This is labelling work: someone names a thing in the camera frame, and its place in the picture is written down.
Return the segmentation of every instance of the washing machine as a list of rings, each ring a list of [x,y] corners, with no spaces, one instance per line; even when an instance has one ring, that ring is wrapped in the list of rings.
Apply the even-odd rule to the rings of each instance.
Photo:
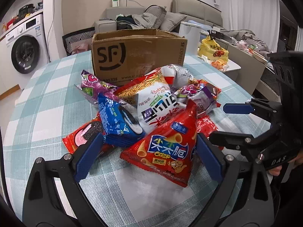
[[[38,14],[6,34],[7,74],[10,85],[24,89],[33,74],[49,63],[43,28],[43,14]]]

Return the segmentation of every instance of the curtain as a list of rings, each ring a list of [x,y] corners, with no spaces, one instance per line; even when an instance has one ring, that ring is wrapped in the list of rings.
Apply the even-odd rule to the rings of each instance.
[[[221,0],[223,27],[248,29],[277,51],[280,29],[279,0]]]
[[[303,51],[303,28],[298,26],[295,51]]]

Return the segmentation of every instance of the checkered tablecloth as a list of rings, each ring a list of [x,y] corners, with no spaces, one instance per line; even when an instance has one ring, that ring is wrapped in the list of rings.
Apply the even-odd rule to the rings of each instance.
[[[221,88],[218,97],[221,104],[243,103],[251,98],[234,81],[199,58],[186,56],[184,67],[196,78]],[[62,138],[96,115],[97,110],[74,87],[81,82],[83,69],[93,72],[90,51],[49,63],[35,72],[16,103],[3,150],[10,201],[20,219],[26,183],[35,159],[61,158],[68,152]],[[268,122],[254,115],[225,114],[222,108],[216,108],[210,117],[224,131],[257,136],[269,129]],[[110,227],[186,227],[217,186],[198,158],[188,187],[182,188],[121,160],[120,152],[117,148],[95,161],[87,178],[80,181],[92,206]],[[56,185],[67,213],[73,215],[59,180]],[[231,210],[237,191],[236,187],[224,214]]]

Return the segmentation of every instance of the blue snack package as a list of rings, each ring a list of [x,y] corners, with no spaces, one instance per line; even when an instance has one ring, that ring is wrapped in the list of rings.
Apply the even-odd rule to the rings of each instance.
[[[117,103],[102,93],[98,96],[99,113],[105,130],[105,141],[118,147],[129,147],[145,137],[138,120],[132,115],[136,110],[130,104]]]

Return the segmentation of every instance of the cardboard box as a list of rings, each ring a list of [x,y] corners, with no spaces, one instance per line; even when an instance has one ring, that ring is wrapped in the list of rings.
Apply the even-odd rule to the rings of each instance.
[[[183,66],[187,39],[156,29],[97,33],[91,45],[95,75],[122,86],[157,67]]]

